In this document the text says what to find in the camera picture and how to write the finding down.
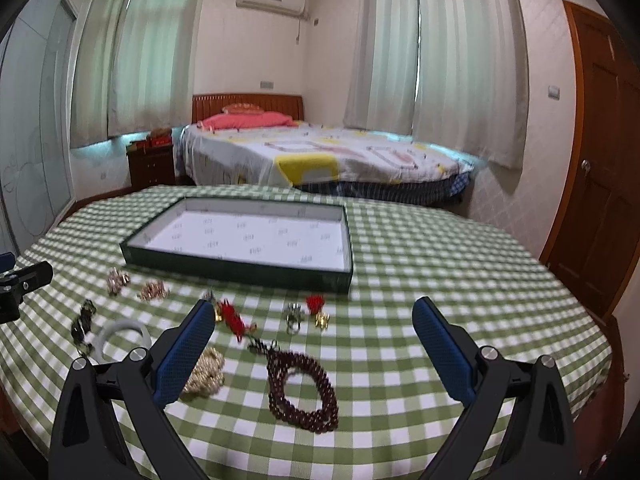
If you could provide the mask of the dark carved bead pendant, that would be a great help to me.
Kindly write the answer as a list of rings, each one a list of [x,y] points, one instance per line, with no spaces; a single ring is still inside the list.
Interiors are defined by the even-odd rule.
[[[76,350],[81,356],[90,356],[93,350],[93,345],[86,341],[86,337],[88,333],[91,332],[92,319],[95,314],[96,306],[91,300],[86,299],[70,326],[70,336],[72,337]]]

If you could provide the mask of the rose gold pearl brooch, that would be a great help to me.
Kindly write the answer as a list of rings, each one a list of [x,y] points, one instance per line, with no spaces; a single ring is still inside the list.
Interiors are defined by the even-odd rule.
[[[118,296],[123,288],[129,285],[130,276],[117,268],[108,271],[106,279],[106,290],[110,296]]]

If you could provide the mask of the dark wooden nightstand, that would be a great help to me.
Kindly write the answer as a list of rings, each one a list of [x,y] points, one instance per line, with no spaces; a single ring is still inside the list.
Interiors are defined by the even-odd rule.
[[[155,185],[174,185],[176,182],[174,147],[170,144],[130,151],[127,159],[134,191]]]

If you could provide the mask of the brown wooden door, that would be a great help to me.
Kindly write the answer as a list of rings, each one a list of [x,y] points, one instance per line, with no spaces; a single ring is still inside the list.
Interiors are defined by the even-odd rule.
[[[575,61],[575,128],[541,261],[606,320],[639,261],[639,69],[613,23],[564,9]]]

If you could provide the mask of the green white checkered tablecloth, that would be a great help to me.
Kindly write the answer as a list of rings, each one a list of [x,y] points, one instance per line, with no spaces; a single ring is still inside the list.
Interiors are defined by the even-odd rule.
[[[346,200],[354,275],[347,295],[326,296],[326,330],[306,320],[297,334],[286,332],[284,307],[305,300],[294,290],[163,274],[167,296],[147,302],[140,290],[155,273],[133,268],[129,286],[108,296],[107,273],[124,265],[120,243],[187,195],[186,188],[157,186],[93,203],[22,255],[23,264],[50,262],[54,277],[27,296],[18,321],[2,326],[1,385],[40,451],[49,447],[76,356],[70,323],[85,300],[96,305],[96,327],[136,318],[158,336],[211,292],[255,325],[259,338],[321,363],[335,388],[338,426],[311,434],[270,413],[265,359],[227,327],[215,330],[224,386],[167,410],[214,479],[416,478],[461,412],[412,327],[412,306],[423,296],[508,359],[552,356],[574,413],[608,376],[611,347],[576,298],[508,233],[441,209]]]

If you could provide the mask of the red boxes on nightstand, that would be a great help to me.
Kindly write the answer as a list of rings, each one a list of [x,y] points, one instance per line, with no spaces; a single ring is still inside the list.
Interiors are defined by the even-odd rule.
[[[144,139],[132,141],[126,146],[126,152],[149,151],[172,144],[171,128],[154,128]]]

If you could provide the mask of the frosted glass wardrobe door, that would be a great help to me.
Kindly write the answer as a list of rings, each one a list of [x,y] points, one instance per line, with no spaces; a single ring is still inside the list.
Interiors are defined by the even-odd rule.
[[[17,255],[72,200],[63,122],[74,26],[65,0],[29,0],[1,44],[1,244]]]

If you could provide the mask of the red tassel gold charm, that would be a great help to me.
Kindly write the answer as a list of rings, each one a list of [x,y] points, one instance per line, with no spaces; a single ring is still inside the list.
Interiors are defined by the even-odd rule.
[[[314,326],[319,330],[326,330],[329,327],[331,317],[324,310],[324,297],[319,294],[310,295],[306,298],[306,306],[309,314],[314,319]]]

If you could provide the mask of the left white curtain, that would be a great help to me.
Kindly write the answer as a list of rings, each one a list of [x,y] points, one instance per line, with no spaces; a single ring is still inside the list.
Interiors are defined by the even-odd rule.
[[[186,124],[202,0],[91,0],[70,104],[70,145]]]

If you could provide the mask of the white curtain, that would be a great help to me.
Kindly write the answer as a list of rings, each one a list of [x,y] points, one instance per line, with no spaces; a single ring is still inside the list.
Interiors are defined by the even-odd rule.
[[[70,104],[70,145],[186,124],[202,0],[91,0]]]
[[[344,123],[523,166],[520,0],[361,0]]]

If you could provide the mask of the green tray white lining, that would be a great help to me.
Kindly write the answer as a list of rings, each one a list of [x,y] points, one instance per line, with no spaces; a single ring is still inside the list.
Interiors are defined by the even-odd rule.
[[[346,294],[354,263],[342,205],[183,197],[120,243],[126,263],[269,288]]]

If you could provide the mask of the patterned small pillow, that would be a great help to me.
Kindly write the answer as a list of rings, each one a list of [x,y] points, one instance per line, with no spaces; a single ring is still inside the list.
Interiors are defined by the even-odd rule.
[[[222,112],[227,115],[261,115],[265,111],[258,105],[252,103],[232,103],[222,108]]]

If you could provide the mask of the pink pillow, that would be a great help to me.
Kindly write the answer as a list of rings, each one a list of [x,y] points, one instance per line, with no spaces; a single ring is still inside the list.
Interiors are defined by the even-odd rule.
[[[296,127],[297,122],[288,115],[279,112],[262,114],[217,114],[200,120],[198,128],[205,130],[261,129],[270,127]]]

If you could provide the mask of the right white curtain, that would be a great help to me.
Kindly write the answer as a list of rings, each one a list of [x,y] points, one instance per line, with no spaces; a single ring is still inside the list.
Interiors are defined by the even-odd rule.
[[[520,0],[361,0],[344,123],[523,166]]]

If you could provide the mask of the white wall switch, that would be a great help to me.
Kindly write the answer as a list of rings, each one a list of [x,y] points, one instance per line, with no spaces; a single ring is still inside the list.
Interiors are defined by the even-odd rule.
[[[560,88],[557,86],[549,86],[548,87],[548,98],[559,101],[560,99]]]

